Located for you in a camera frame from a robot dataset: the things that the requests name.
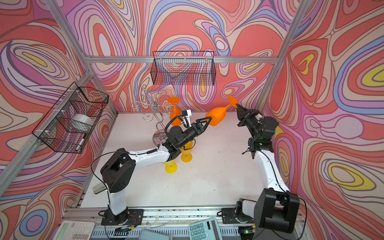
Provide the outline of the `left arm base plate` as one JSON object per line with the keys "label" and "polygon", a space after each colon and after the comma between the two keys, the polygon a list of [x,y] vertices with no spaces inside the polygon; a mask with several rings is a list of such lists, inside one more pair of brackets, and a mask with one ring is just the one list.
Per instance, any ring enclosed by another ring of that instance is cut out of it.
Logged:
{"label": "left arm base plate", "polygon": [[102,217],[102,226],[138,226],[142,223],[143,213],[143,209],[126,209],[120,214],[114,215],[110,209],[107,209],[100,211],[98,215]]}

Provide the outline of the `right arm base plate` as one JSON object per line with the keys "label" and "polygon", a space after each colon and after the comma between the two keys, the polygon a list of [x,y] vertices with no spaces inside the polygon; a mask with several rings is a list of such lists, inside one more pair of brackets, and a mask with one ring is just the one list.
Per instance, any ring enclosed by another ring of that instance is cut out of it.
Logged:
{"label": "right arm base plate", "polygon": [[222,218],[223,224],[252,224],[254,222],[251,217],[241,212],[237,213],[235,208],[222,208],[217,212],[217,216]]}

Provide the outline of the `dark yellow wine glass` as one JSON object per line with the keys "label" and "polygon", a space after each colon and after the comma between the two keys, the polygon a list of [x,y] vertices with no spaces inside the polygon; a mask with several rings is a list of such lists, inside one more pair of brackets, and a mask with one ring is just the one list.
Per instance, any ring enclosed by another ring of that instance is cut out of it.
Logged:
{"label": "dark yellow wine glass", "polygon": [[193,159],[193,156],[191,154],[193,147],[194,147],[194,142],[188,142],[186,145],[184,145],[180,149],[182,152],[181,160],[184,163],[189,163]]}

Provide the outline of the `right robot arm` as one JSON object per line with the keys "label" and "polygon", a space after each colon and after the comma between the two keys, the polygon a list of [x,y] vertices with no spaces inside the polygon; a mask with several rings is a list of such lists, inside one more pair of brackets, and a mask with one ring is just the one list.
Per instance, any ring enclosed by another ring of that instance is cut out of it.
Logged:
{"label": "right robot arm", "polygon": [[258,228],[290,234],[295,228],[300,198],[284,183],[275,161],[272,137],[279,123],[258,110],[236,106],[238,127],[247,127],[251,134],[247,151],[257,164],[263,184],[259,199],[239,200],[236,212],[241,217],[252,218]]}

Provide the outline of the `light yellow wine glass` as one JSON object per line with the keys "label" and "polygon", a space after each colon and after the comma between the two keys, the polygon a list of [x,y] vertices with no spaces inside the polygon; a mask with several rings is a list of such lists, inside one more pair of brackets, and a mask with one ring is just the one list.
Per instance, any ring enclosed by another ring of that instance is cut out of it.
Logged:
{"label": "light yellow wine glass", "polygon": [[178,166],[175,162],[175,160],[171,160],[171,161],[167,161],[167,162],[164,162],[164,165],[165,165],[165,171],[168,173],[168,174],[173,174],[177,171],[178,169]]}

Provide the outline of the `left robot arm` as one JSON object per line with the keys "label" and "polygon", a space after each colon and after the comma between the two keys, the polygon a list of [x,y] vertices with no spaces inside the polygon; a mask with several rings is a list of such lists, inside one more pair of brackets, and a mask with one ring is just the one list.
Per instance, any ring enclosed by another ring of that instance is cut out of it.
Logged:
{"label": "left robot arm", "polygon": [[135,169],[173,162],[181,154],[181,149],[203,134],[212,121],[212,117],[205,117],[191,122],[189,115],[184,115],[186,112],[173,117],[164,127],[167,139],[161,145],[143,151],[126,151],[120,148],[101,168],[102,181],[107,186],[109,197],[108,208],[103,215],[103,226],[124,225],[129,219],[125,188]]}

